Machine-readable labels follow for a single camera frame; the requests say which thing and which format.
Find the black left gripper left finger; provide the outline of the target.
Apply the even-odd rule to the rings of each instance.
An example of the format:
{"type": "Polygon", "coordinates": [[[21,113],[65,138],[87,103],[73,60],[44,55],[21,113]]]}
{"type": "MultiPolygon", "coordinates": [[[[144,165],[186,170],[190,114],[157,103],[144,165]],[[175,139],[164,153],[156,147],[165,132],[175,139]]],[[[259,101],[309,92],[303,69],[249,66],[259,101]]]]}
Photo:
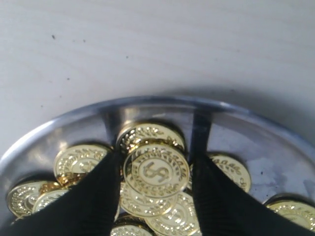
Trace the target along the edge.
{"type": "Polygon", "coordinates": [[[2,229],[2,236],[108,236],[120,195],[123,156],[114,151],[77,185],[39,212],[2,229]]]}

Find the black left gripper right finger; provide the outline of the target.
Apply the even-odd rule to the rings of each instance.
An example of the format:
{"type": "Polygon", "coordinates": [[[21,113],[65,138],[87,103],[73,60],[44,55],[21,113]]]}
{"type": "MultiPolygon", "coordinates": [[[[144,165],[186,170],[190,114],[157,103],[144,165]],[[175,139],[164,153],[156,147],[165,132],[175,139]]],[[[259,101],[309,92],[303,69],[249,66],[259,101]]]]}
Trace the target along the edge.
{"type": "Polygon", "coordinates": [[[194,157],[192,191],[204,236],[313,236],[232,182],[206,155],[194,157]]]}

